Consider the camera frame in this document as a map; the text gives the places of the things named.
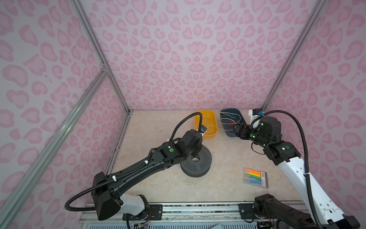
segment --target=yellow bin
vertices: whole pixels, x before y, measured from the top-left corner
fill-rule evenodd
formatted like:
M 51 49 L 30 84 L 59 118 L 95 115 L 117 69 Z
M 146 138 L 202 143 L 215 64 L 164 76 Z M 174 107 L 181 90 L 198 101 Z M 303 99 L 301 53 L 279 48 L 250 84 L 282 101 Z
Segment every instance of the yellow bin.
M 217 133 L 217 123 L 215 113 L 209 110 L 200 110 L 196 112 L 202 113 L 202 125 L 207 127 L 207 131 L 203 138 L 213 138 Z M 197 130 L 199 125 L 199 115 L 194 117 L 194 129 Z

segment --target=white label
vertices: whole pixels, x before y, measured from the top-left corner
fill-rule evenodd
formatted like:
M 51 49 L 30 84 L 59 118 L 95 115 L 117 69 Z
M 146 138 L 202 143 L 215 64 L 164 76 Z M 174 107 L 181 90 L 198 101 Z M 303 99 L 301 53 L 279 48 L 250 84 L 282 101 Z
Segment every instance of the white label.
M 266 182 L 266 173 L 261 171 L 261 181 L 262 181 L 262 187 L 267 187 L 267 182 Z

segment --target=pink patterned wall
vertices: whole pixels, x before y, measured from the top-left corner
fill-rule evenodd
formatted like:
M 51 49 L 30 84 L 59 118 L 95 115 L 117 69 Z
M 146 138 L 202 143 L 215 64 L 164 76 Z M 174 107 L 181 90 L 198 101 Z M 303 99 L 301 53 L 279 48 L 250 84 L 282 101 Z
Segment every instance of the pink patterned wall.
M 67 0 L 0 3 L 0 207 L 100 69 Z
M 299 119 L 310 172 L 361 228 L 366 227 L 365 12 L 365 1 L 330 1 L 269 108 Z M 284 139 L 302 149 L 296 124 L 276 117 Z
M 104 170 L 124 117 L 106 79 L 9 229 L 76 228 L 81 212 L 67 211 L 64 204 L 91 187 L 94 175 Z M 72 206 L 90 202 L 92 197 L 87 194 Z
M 82 0 L 131 109 L 260 107 L 315 1 Z

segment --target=perforated gray disc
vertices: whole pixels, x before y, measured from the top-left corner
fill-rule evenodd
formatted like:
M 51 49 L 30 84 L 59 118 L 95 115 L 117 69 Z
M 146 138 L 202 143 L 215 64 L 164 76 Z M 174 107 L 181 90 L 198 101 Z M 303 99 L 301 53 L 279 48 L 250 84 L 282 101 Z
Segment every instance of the perforated gray disc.
M 211 162 L 211 153 L 203 145 L 202 149 L 197 154 L 196 159 L 192 156 L 188 156 L 188 158 L 180 164 L 180 167 L 182 168 L 183 172 L 190 177 L 201 177 L 208 172 Z

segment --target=beige table surface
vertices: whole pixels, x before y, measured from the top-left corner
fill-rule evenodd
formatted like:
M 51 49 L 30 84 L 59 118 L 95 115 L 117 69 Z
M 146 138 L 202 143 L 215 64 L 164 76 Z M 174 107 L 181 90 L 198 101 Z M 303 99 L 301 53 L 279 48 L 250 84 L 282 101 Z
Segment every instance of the beige table surface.
M 122 170 L 145 158 L 150 148 L 159 147 L 170 138 L 175 126 L 192 110 L 134 111 L 113 172 Z M 219 122 L 219 110 L 214 110 Z M 247 110 L 241 110 L 249 123 Z M 175 137 L 182 137 L 194 128 L 194 118 L 186 121 Z M 250 148 L 251 141 L 231 138 L 219 130 L 214 138 L 202 144 L 212 154 L 211 168 L 199 178 L 189 177 L 179 165 L 157 172 L 130 188 L 130 195 L 143 194 L 149 202 L 225 202 L 253 201 L 256 196 L 269 193 L 278 200 L 301 200 L 284 173 L 265 155 Z M 262 153 L 262 148 L 254 145 Z M 268 173 L 269 189 L 243 184 L 243 167 Z

